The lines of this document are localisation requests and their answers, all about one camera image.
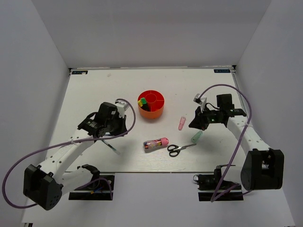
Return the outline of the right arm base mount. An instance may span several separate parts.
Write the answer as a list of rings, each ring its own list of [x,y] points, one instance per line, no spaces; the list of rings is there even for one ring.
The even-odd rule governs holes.
[[[222,168],[227,165],[219,165],[210,174],[196,174],[193,176],[193,181],[198,185],[199,201],[210,201],[211,197],[222,177]],[[216,201],[243,201],[242,188],[238,183],[223,180],[217,195],[223,191],[236,185],[231,191],[225,193]]]

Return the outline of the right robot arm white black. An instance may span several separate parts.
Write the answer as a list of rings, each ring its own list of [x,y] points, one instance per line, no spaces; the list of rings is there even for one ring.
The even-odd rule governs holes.
[[[212,123],[222,123],[233,133],[246,155],[241,169],[241,184],[248,191],[275,190],[283,184],[284,154],[271,148],[249,125],[247,114],[235,108],[231,94],[217,96],[217,109],[210,110],[207,99],[196,94],[199,104],[190,128],[205,131]]]

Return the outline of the green black highlighter marker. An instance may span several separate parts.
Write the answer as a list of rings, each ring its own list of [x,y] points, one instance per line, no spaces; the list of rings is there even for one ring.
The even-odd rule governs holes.
[[[143,97],[141,98],[139,101],[138,101],[138,105],[140,106],[141,109],[143,109],[144,111],[147,111],[149,112],[150,109],[149,109],[149,106],[147,104],[147,101],[146,99]]]

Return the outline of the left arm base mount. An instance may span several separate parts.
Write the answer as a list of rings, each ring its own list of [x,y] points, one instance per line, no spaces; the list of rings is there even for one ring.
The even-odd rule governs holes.
[[[115,175],[100,175],[105,178],[94,182],[84,188],[76,189],[69,193],[68,200],[70,201],[111,201],[114,195]]]

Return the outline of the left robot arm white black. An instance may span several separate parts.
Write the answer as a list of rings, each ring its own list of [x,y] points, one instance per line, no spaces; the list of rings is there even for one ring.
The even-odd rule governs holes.
[[[77,127],[70,140],[37,166],[29,165],[24,173],[23,194],[42,207],[51,210],[60,198],[75,189],[99,186],[100,171],[89,164],[67,172],[70,165],[98,140],[110,140],[126,135],[126,110],[131,104],[117,99],[114,104],[103,102],[97,112],[90,113]]]

